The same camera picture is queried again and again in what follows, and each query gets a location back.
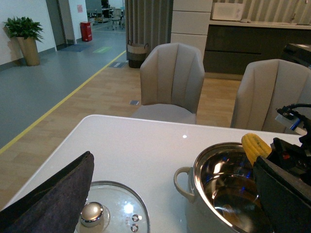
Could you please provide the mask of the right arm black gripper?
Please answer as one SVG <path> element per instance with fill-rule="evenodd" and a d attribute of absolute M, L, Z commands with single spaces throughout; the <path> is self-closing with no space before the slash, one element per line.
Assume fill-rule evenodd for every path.
<path fill-rule="evenodd" d="M 268 160 L 304 183 L 311 184 L 311 126 L 304 126 L 307 134 L 300 137 L 301 146 L 274 138 Z"/>

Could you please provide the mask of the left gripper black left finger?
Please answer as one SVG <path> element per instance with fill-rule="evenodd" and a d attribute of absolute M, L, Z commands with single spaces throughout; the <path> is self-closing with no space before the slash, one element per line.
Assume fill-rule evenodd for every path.
<path fill-rule="evenodd" d="M 33 191 L 0 212 L 2 233 L 72 233 L 78 223 L 94 170 L 85 152 Z"/>

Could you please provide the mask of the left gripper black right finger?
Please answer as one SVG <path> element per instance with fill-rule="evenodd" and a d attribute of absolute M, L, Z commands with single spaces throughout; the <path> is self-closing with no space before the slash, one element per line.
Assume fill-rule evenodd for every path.
<path fill-rule="evenodd" d="M 311 186 L 259 156 L 253 164 L 263 210 L 276 233 L 311 231 Z"/>

